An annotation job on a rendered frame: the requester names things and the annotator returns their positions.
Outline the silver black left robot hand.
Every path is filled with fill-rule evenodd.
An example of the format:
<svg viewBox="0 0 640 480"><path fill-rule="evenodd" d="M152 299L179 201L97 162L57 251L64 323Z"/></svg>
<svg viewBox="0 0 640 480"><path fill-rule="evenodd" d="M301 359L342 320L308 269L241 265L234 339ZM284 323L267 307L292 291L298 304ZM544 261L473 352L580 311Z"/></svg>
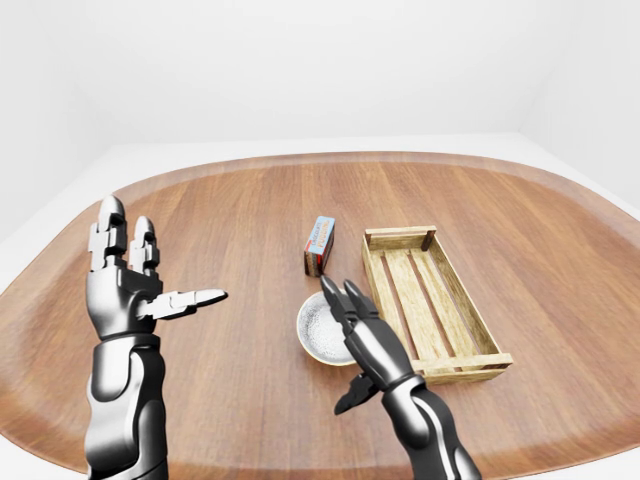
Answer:
<svg viewBox="0 0 640 480"><path fill-rule="evenodd" d="M190 315L228 297L217 288L165 293L156 272L160 258L152 221L139 217L128 241L125 210L113 195L103 199L98 221L91 226L89 251L87 308L102 340L151 333L158 320Z"/></svg>

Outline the wooden slat tray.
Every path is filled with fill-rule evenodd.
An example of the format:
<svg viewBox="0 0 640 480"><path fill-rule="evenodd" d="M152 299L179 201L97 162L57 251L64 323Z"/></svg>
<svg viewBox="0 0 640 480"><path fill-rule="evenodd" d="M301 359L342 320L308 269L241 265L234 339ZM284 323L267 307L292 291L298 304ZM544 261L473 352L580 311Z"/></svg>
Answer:
<svg viewBox="0 0 640 480"><path fill-rule="evenodd" d="M490 333L434 226L367 229L373 299L429 384L490 380L512 363Z"/></svg>

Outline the printed blue food box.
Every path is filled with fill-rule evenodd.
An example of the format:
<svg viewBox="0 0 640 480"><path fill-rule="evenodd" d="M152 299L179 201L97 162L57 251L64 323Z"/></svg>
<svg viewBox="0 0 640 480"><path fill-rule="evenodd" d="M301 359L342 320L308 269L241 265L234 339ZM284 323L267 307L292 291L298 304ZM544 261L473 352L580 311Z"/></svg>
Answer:
<svg viewBox="0 0 640 480"><path fill-rule="evenodd" d="M305 273L319 277L324 273L334 243L335 219L318 216L304 248Z"/></svg>

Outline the speckled white bowl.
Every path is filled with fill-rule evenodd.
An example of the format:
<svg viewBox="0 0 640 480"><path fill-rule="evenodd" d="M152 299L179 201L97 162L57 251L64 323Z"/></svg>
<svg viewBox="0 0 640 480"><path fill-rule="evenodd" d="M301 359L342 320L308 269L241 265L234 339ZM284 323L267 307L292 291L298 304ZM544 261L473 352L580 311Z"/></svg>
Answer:
<svg viewBox="0 0 640 480"><path fill-rule="evenodd" d="M315 360L332 366L356 361L344 344L342 326L337 322L322 291L311 295L297 316L297 335L305 351Z"/></svg>

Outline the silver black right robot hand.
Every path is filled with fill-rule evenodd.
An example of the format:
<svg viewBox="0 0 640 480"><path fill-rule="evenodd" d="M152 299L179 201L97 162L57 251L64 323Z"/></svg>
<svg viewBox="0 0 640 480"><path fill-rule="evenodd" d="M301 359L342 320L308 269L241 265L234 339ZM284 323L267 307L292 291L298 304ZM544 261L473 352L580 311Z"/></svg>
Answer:
<svg viewBox="0 0 640 480"><path fill-rule="evenodd" d="M377 392L400 384L415 372L394 330L379 317L374 302L353 282L346 280L345 289L340 290L323 275L321 286L331 314L342 326L344 344L362 368L334 408L339 415L368 401Z"/></svg>

